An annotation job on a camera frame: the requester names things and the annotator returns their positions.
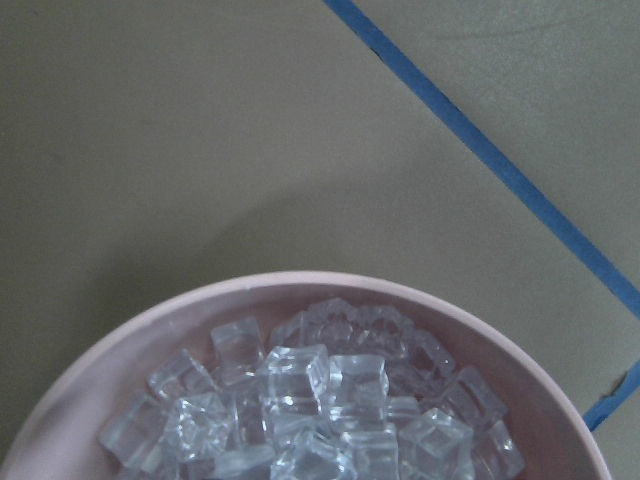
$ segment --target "blue tape strip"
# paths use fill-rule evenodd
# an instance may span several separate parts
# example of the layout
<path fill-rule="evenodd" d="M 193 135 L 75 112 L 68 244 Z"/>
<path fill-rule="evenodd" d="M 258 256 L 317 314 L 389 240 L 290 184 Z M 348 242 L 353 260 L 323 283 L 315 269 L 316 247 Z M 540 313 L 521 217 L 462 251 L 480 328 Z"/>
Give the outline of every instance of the blue tape strip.
<path fill-rule="evenodd" d="M 608 397 L 598 400 L 584 414 L 584 421 L 592 432 L 598 428 L 622 403 L 640 388 L 640 361 L 627 372 L 624 380 Z"/>
<path fill-rule="evenodd" d="M 640 319 L 640 292 L 350 0 L 325 3 Z"/>

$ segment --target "blue tape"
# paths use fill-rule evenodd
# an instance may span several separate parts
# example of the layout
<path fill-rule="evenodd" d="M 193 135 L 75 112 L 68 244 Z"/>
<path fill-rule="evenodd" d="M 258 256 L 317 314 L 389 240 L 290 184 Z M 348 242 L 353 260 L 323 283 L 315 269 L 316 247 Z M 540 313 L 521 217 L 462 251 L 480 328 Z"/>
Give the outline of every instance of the blue tape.
<path fill-rule="evenodd" d="M 350 0 L 325 3 L 542 223 L 640 319 L 640 292 Z"/>
<path fill-rule="evenodd" d="M 640 361 L 627 372 L 624 380 L 608 397 L 598 400 L 593 407 L 584 414 L 584 421 L 592 432 L 598 428 L 622 403 L 640 388 Z"/>

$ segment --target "pile of ice cubes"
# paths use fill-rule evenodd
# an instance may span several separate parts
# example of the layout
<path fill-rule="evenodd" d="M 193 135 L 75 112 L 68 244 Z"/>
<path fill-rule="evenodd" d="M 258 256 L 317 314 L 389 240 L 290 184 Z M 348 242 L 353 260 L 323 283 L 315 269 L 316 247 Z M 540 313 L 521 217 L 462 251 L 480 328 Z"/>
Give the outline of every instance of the pile of ice cubes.
<path fill-rule="evenodd" d="M 389 306 L 311 305 L 271 332 L 211 331 L 217 366 L 181 350 L 104 427 L 119 480 L 508 480 L 524 460 L 504 403 Z"/>

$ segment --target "floor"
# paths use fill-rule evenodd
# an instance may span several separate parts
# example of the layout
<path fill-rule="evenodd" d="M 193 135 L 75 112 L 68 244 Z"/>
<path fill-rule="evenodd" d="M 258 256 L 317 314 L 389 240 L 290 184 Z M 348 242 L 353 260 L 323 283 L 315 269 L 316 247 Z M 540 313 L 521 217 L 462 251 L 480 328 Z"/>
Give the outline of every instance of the floor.
<path fill-rule="evenodd" d="M 640 4 L 356 4 L 637 293 Z M 107 332 L 255 272 L 435 294 L 581 413 L 640 359 L 630 302 L 324 3 L 0 8 L 0 454 Z M 619 479 L 639 394 L 594 432 Z"/>

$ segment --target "plastic bowl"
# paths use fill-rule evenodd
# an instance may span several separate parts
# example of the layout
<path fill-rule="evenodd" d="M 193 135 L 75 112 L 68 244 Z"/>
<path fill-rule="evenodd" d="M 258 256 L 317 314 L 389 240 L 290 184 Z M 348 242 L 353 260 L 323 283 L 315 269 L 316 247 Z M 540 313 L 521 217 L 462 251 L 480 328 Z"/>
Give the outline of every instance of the plastic bowl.
<path fill-rule="evenodd" d="M 368 277 L 267 273 L 209 285 L 138 315 L 93 346 L 49 389 L 27 419 L 0 478 L 109 479 L 117 464 L 97 442 L 107 418 L 178 348 L 211 355 L 209 330 L 255 315 L 266 336 L 309 303 L 339 296 L 390 304 L 429 329 L 458 360 L 475 364 L 509 407 L 528 480 L 611 479 L 582 418 L 547 373 L 473 315 L 426 293 Z"/>

